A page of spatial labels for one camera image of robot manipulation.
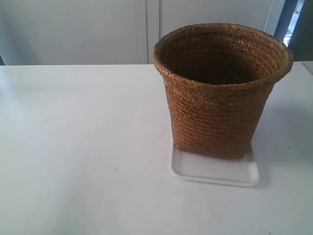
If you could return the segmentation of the white square plastic tray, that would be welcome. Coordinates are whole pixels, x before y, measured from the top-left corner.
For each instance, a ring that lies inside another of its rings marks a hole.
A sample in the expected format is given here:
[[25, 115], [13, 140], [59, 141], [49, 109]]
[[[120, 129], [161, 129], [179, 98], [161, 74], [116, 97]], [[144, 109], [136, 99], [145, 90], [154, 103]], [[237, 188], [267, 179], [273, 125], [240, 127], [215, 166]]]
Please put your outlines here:
[[254, 187], [261, 181], [251, 147], [242, 159], [228, 160], [182, 151], [172, 144], [169, 166], [174, 176], [187, 181], [238, 187]]

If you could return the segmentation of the brown woven wicker basket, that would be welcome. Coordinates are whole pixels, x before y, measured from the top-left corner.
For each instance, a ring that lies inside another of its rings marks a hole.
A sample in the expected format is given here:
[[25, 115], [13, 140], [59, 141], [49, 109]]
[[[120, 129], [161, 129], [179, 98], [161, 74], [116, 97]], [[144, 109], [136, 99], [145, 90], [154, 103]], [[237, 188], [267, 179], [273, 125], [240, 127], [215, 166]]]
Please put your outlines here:
[[274, 85], [292, 68], [279, 39], [236, 23], [178, 28], [155, 45], [177, 149], [223, 159], [246, 154]]

